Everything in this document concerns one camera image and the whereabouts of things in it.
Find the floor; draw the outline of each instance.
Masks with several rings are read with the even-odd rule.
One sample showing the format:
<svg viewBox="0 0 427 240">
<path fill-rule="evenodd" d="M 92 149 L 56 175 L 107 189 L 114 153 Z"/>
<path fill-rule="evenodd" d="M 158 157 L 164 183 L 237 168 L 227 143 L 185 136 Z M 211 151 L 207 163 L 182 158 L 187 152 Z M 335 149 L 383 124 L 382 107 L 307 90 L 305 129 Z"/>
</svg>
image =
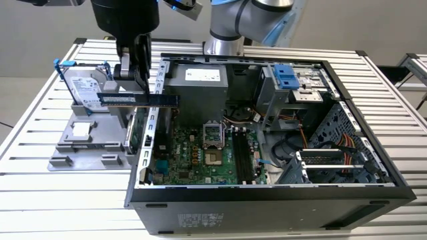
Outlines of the floor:
<svg viewBox="0 0 427 240">
<path fill-rule="evenodd" d="M 15 126 L 48 78 L 0 77 L 0 122 Z M 0 124 L 0 143 L 11 130 Z"/>
</svg>

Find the gray wall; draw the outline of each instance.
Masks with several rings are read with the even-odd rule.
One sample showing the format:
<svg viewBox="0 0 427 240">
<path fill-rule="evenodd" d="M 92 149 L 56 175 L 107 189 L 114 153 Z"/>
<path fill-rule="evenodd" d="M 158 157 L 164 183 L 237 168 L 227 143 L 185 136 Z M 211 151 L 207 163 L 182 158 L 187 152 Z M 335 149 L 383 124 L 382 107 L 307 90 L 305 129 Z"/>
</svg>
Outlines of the gray wall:
<svg viewBox="0 0 427 240">
<path fill-rule="evenodd" d="M 210 35 L 210 0 L 198 22 L 160 4 L 155 38 L 202 42 Z M 80 7 L 34 7 L 0 0 L 0 76 L 47 77 L 76 37 L 100 39 L 90 0 Z M 307 0 L 291 47 L 366 50 L 378 64 L 427 53 L 427 0 Z"/>
<path fill-rule="evenodd" d="M 379 65 L 427 53 L 427 0 L 309 0 L 293 48 L 365 50 Z"/>
<path fill-rule="evenodd" d="M 202 42 L 210 35 L 211 5 L 203 4 L 198 22 L 160 4 L 155 38 Z M 0 76 L 47 77 L 54 59 L 63 57 L 76 37 L 102 39 L 108 34 L 96 25 L 91 1 L 79 7 L 35 7 L 0 0 Z"/>
</svg>

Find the power supply label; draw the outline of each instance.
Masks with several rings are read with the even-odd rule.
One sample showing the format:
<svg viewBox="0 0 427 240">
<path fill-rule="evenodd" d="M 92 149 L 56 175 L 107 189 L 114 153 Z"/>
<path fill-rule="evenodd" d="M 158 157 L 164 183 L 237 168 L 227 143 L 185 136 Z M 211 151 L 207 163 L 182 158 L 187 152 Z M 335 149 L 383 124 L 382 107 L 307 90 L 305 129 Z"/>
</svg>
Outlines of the power supply label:
<svg viewBox="0 0 427 240">
<path fill-rule="evenodd" d="M 222 226 L 225 213 L 182 213 L 178 214 L 182 228 L 211 228 Z"/>
<path fill-rule="evenodd" d="M 186 81 L 221 82 L 221 70 L 189 68 L 186 70 Z"/>
</svg>

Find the white label sticker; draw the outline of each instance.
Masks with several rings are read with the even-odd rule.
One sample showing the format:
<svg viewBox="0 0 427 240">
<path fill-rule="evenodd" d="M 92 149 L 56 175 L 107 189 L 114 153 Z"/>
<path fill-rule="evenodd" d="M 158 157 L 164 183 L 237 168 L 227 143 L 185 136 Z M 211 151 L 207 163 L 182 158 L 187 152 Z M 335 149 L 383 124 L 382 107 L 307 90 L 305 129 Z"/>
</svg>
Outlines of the white label sticker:
<svg viewBox="0 0 427 240">
<path fill-rule="evenodd" d="M 219 82 L 222 81 L 221 70 L 189 68 L 186 70 L 186 81 Z"/>
<path fill-rule="evenodd" d="M 104 96 L 102 99 L 104 100 L 104 102 L 134 102 L 135 103 L 135 97 Z"/>
<path fill-rule="evenodd" d="M 80 100 L 80 104 L 92 111 L 107 110 L 107 107 L 102 106 L 100 98 L 96 94 L 102 92 L 99 82 L 92 77 L 79 76 L 72 76 L 70 80 L 74 86 L 72 94 L 78 96 L 76 99 Z"/>
<path fill-rule="evenodd" d="M 178 222 L 182 228 L 219 227 L 225 213 L 181 213 Z"/>
<path fill-rule="evenodd" d="M 259 115 L 258 113 L 255 114 L 255 117 L 254 117 L 254 121 L 255 122 L 259 122 L 261 121 L 261 118 L 262 118 L 262 115 Z"/>
</svg>

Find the blue clip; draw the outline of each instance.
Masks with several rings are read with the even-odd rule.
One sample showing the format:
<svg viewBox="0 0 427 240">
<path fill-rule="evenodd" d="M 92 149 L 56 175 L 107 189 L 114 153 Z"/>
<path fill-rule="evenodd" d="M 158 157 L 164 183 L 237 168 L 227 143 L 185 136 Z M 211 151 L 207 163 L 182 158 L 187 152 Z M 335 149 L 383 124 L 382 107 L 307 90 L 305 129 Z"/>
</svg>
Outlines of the blue clip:
<svg viewBox="0 0 427 240">
<path fill-rule="evenodd" d="M 279 80 L 282 89 L 299 89 L 301 82 L 295 76 L 294 68 L 290 65 L 275 64 L 274 76 Z"/>
<path fill-rule="evenodd" d="M 76 61 L 64 61 L 64 62 L 62 63 L 62 66 L 63 66 L 63 67 L 74 67 L 74 66 L 76 66 L 76 65 L 78 65 Z"/>
<path fill-rule="evenodd" d="M 102 65 L 106 67 L 108 80 L 112 81 L 114 80 L 112 67 L 110 66 L 110 63 L 107 61 L 104 61 Z"/>
<path fill-rule="evenodd" d="M 263 164 L 274 164 L 271 161 L 263 160 L 263 159 L 261 159 L 261 158 L 257 159 L 257 162 L 258 162 L 258 163 L 263 163 Z"/>
<path fill-rule="evenodd" d="M 60 61 L 62 60 L 59 58 L 55 58 L 55 60 L 54 60 L 55 70 L 56 70 L 56 72 L 59 74 L 60 79 L 66 81 L 66 77 L 64 77 L 64 74 L 63 74 L 63 71 L 62 71 L 62 67 L 60 67 Z"/>
</svg>

